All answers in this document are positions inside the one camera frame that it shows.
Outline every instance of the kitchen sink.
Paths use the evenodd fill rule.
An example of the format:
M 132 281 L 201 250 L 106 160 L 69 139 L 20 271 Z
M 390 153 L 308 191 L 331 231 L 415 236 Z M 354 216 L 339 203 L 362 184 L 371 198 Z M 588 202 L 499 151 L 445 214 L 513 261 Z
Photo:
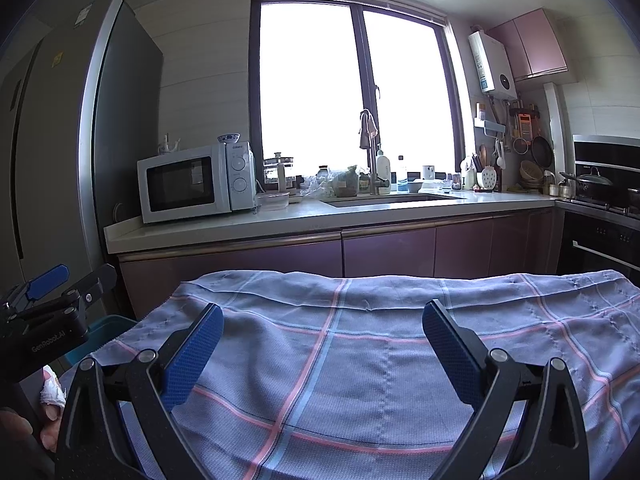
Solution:
M 398 195 L 363 195 L 353 198 L 334 198 L 326 202 L 334 207 L 354 207 L 360 205 L 396 204 L 401 202 L 426 202 L 428 200 L 455 200 L 454 196 L 430 195 L 426 193 L 411 193 Z

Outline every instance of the refrigerator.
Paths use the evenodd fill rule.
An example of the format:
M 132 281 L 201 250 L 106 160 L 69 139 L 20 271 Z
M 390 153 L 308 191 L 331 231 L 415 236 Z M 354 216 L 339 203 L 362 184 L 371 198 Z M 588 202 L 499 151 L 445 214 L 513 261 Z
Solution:
M 87 2 L 0 87 L 0 294 L 57 264 L 66 286 L 105 262 L 104 227 L 140 214 L 156 154 L 162 53 L 123 0 Z M 128 313 L 122 280 L 91 322 Z M 56 297 L 60 286 L 45 299 Z

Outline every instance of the blue and white bowl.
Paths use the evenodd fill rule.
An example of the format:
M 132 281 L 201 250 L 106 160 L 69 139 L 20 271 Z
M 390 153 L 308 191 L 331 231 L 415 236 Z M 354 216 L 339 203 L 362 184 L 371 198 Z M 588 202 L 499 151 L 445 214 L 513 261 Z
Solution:
M 240 139 L 240 134 L 224 134 L 218 136 L 218 142 L 223 144 L 235 144 Z

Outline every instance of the microwave control knob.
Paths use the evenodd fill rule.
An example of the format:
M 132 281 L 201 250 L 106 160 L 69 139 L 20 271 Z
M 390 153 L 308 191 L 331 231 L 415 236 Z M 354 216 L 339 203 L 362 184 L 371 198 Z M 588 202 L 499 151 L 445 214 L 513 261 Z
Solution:
M 234 190 L 242 193 L 246 189 L 246 180 L 244 178 L 236 178 L 234 180 Z
M 231 167 L 236 171 L 243 170 L 244 166 L 245 166 L 244 158 L 242 158 L 241 156 L 235 156 L 231 161 Z

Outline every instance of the white microwave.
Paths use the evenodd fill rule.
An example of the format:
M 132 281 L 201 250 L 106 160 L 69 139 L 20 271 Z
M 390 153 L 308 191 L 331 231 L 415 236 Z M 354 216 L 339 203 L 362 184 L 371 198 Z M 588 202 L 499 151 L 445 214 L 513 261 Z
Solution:
M 248 142 L 214 144 L 138 161 L 144 223 L 255 207 L 254 154 Z

